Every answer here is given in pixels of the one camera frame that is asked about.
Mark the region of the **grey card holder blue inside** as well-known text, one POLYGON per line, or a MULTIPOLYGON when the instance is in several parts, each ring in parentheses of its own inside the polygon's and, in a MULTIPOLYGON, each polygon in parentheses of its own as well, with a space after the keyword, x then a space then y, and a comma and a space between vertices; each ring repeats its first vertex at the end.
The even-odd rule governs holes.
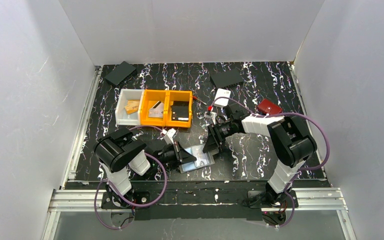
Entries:
POLYGON ((183 163, 179 166, 180 173, 187 173, 191 171, 195 171, 215 163, 214 154, 218 153, 218 151, 213 152, 203 152, 204 144, 194 145, 191 147, 187 147, 184 150, 195 157, 195 161, 183 163))

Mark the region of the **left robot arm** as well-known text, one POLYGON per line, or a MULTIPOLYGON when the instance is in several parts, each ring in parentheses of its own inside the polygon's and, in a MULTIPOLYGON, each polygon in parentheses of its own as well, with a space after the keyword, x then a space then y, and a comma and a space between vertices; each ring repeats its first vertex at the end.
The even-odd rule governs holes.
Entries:
POLYGON ((174 140, 175 133, 173 128, 162 129, 162 139, 145 142, 135 139, 130 129, 121 127, 99 138, 93 152, 103 165, 107 179, 114 184, 111 190, 125 195, 132 189, 128 169, 145 179, 158 172, 158 163, 150 163, 146 154, 158 159, 167 170, 195 162, 197 158, 174 140))

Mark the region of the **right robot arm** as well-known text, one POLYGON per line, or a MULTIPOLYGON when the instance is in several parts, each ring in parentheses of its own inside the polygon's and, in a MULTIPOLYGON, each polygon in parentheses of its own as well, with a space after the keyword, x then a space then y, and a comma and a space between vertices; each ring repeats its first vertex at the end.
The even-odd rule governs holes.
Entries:
POLYGON ((223 108, 227 119, 208 125, 202 151, 220 149, 234 134, 256 134, 269 137, 278 158, 273 175, 265 187, 267 197, 276 199, 289 190, 292 178, 317 150, 317 143, 305 121, 297 116, 268 117, 245 113, 238 104, 223 108))

